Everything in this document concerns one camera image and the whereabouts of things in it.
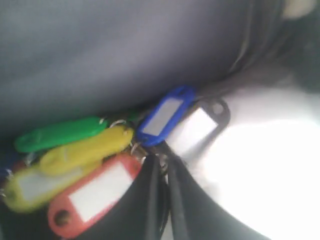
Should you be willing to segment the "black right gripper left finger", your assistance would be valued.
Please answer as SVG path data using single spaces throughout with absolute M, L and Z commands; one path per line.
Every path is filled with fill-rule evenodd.
M 115 206 L 77 240 L 159 240 L 167 222 L 167 185 L 150 154 Z

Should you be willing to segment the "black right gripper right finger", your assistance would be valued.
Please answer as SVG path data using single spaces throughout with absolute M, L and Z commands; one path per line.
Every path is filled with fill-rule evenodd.
M 167 173 L 175 240 L 267 239 L 213 201 L 178 157 L 169 158 Z

